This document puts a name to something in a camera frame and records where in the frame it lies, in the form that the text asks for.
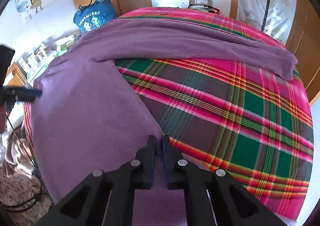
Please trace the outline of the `person's left hand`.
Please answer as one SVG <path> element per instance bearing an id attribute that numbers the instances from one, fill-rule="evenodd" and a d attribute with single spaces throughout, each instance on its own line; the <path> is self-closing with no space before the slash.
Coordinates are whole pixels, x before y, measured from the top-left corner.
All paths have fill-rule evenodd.
<path id="1" fill-rule="evenodd" d="M 0 107 L 0 134 L 2 134 L 5 130 L 7 122 L 7 115 L 6 115 L 6 107 L 2 105 Z"/>

